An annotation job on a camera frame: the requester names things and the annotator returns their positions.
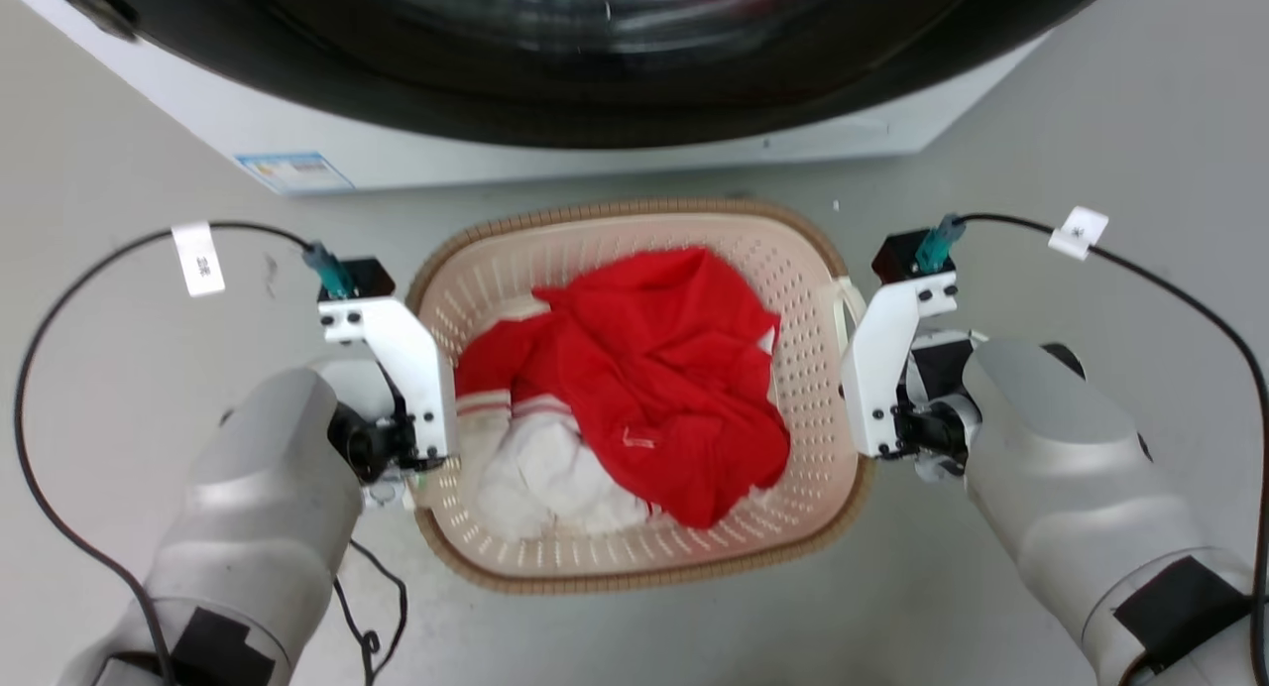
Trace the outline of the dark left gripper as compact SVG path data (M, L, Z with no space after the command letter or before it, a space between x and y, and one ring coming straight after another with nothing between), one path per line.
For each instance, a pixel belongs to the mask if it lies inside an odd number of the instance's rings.
M368 510L415 511L418 479L444 465L440 448L418 445L415 415L400 399L393 413L373 420L340 402L330 420L330 443L353 470Z

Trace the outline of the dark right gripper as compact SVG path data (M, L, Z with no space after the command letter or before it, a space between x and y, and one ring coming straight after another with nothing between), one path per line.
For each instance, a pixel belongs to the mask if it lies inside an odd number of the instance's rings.
M925 482L964 478L981 412L964 388L964 368L981 344L972 332L924 332L914 339L891 408L896 441L884 462L911 462Z

